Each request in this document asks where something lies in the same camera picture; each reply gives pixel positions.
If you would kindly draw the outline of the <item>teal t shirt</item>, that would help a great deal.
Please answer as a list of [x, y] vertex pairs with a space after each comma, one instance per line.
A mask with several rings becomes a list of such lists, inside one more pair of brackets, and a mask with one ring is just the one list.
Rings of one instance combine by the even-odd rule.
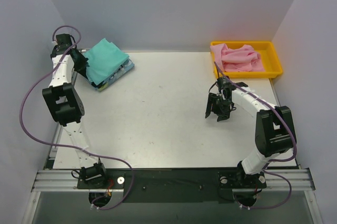
[[128, 54], [105, 38], [85, 52], [84, 56], [88, 58], [89, 63], [86, 70], [87, 78], [95, 84], [105, 81], [129, 59]]

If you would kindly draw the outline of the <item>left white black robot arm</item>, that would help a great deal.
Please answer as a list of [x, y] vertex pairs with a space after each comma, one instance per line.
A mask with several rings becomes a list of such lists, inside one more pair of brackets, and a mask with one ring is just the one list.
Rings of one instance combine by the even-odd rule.
[[62, 126], [75, 147], [81, 168], [77, 178], [87, 185], [103, 188], [108, 183], [108, 174], [99, 157], [86, 153], [90, 143], [81, 123], [84, 105], [72, 83], [74, 72], [86, 75], [87, 58], [77, 49], [72, 35], [59, 34], [51, 59], [54, 72], [49, 86], [42, 90], [43, 98], [52, 118]]

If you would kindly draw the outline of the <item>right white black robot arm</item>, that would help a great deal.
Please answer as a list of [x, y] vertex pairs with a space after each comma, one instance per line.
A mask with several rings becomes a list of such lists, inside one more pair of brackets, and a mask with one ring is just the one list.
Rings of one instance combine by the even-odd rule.
[[237, 106], [255, 118], [255, 147], [238, 163], [234, 176], [238, 185], [247, 187], [261, 180], [271, 162], [281, 162], [280, 154], [296, 150], [291, 110], [262, 99], [244, 82], [233, 83], [227, 76], [219, 77], [214, 86], [218, 92], [208, 93], [206, 118], [214, 113], [218, 122], [226, 121]]

